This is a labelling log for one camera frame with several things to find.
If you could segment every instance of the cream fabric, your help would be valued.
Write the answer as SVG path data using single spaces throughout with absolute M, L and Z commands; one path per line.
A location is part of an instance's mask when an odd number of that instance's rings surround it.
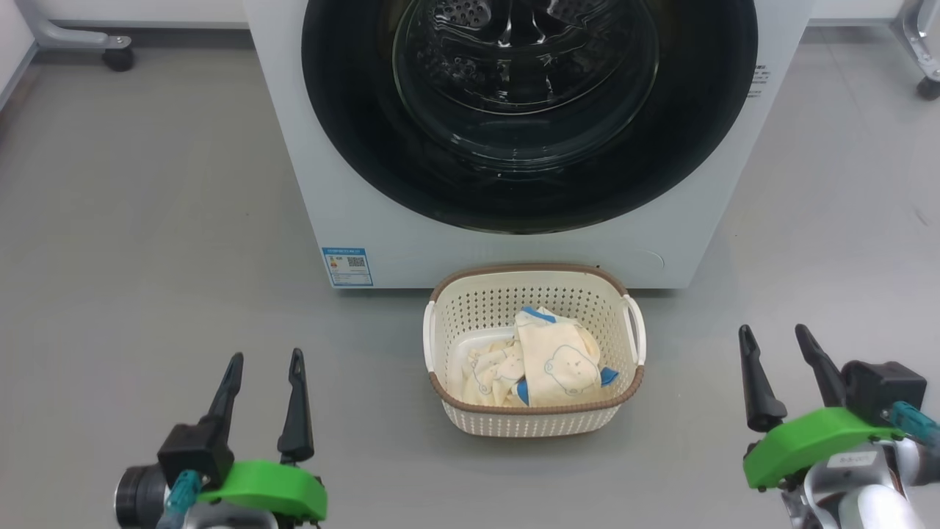
M 463 366 L 463 402 L 525 406 L 516 394 L 522 377 L 533 407 L 580 404 L 601 388 L 601 351 L 590 333 L 577 320 L 544 307 L 534 312 L 539 315 L 525 310 L 516 315 L 513 339 L 470 352 Z
M 463 366 L 463 402 L 482 406 L 523 406 L 510 391 L 525 373 L 518 340 L 501 340 L 474 349 Z
M 544 307 L 516 314 L 516 337 L 523 350 L 529 406 L 569 406 L 593 400 L 601 388 L 601 349 L 577 320 Z

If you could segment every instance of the laundry basket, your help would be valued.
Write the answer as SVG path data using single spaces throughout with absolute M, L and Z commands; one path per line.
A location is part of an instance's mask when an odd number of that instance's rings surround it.
M 601 349 L 601 366 L 620 376 L 597 400 L 573 406 L 503 408 L 461 401 L 462 367 L 471 350 L 512 336 L 523 307 L 575 318 Z M 556 437 L 606 425 L 636 393 L 646 363 L 643 315 L 625 288 L 599 268 L 528 264 L 454 274 L 434 289 L 424 311 L 424 359 L 447 417 L 488 437 Z

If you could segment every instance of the stand leg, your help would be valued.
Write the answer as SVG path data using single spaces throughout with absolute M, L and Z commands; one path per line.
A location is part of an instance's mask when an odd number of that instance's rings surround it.
M 891 28 L 901 45 L 924 72 L 917 93 L 928 101 L 940 98 L 940 61 L 927 47 L 927 33 L 940 12 L 940 0 L 912 0 L 904 5 Z
M 51 22 L 33 4 L 33 0 L 13 0 L 40 49 L 103 51 L 104 64 L 115 72 L 126 72 L 133 66 L 130 37 L 112 37 L 100 31 L 66 29 Z

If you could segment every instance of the front-loading washing machine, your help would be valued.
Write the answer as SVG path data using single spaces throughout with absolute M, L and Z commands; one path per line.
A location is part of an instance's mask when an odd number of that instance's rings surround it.
M 245 0 L 333 286 L 681 288 L 814 0 Z

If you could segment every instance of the basket handle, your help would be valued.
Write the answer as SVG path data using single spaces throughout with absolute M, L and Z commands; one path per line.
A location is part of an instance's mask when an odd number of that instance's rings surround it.
M 627 320 L 627 332 L 630 333 L 630 337 L 634 339 L 634 347 L 639 357 L 636 364 L 645 365 L 646 326 L 643 324 L 643 313 L 640 311 L 640 306 L 636 304 L 636 301 L 632 297 L 624 295 L 623 300 L 627 302 L 627 306 L 623 310 L 623 317 Z
M 431 333 L 434 329 L 434 302 L 429 301 L 424 309 L 424 364 L 428 366 L 428 373 L 434 372 L 434 359 L 431 357 Z

